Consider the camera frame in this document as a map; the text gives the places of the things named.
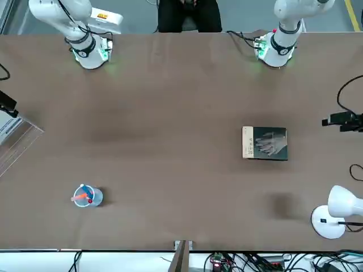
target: cup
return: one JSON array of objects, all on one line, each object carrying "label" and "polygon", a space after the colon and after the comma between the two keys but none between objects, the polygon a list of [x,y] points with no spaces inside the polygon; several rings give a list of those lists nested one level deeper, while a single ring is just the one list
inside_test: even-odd
[{"label": "cup", "polygon": [[99,206],[103,200],[103,193],[101,192],[100,189],[97,189],[95,187],[81,184],[74,192],[73,197],[77,197],[78,195],[80,196],[85,193],[85,191],[82,189],[83,186],[86,186],[88,188],[88,190],[90,191],[90,193],[92,194],[92,198],[91,198],[92,202],[89,201],[89,199],[84,197],[81,199],[74,200],[74,204],[76,204],[80,208]]}]

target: transparent acrylic panel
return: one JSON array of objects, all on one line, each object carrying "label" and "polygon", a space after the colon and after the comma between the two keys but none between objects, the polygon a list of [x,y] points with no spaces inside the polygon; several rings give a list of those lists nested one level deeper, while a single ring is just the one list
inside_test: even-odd
[{"label": "transparent acrylic panel", "polygon": [[20,116],[12,118],[0,112],[0,177],[42,133]]}]

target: lamp base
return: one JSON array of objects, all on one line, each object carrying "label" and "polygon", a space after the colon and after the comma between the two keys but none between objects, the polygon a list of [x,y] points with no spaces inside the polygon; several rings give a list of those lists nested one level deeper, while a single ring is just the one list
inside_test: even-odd
[{"label": "lamp base", "polygon": [[315,208],[311,214],[311,224],[315,231],[326,239],[337,239],[344,234],[345,225],[339,225],[338,222],[345,222],[345,220],[344,218],[332,217],[328,212],[327,205]]}]

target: person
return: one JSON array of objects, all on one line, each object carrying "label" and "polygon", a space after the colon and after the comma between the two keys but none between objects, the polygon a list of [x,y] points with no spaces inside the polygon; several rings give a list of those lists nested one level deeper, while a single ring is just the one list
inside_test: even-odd
[{"label": "person", "polygon": [[159,32],[181,32],[187,16],[192,17],[199,32],[221,32],[222,23],[217,0],[193,0],[192,9],[185,8],[188,0],[159,0]]}]

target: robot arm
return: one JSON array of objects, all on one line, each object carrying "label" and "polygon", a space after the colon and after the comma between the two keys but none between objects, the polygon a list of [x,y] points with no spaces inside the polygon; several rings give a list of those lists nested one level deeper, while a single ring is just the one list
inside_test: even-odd
[{"label": "robot arm", "polygon": [[297,39],[302,32],[301,19],[328,11],[335,0],[277,0],[275,15],[280,23],[276,33],[261,37],[256,47],[258,57],[272,67],[284,66],[292,57]]},{"label": "robot arm", "polygon": [[[62,9],[64,5],[72,22]],[[29,9],[35,18],[50,24],[69,40],[79,40],[85,33],[78,26],[86,27],[84,23],[92,14],[92,6],[89,0],[29,0]]]},{"label": "robot arm", "polygon": [[98,68],[109,60],[112,42],[87,26],[92,14],[89,0],[29,0],[29,9],[35,18],[63,33],[85,69]]}]

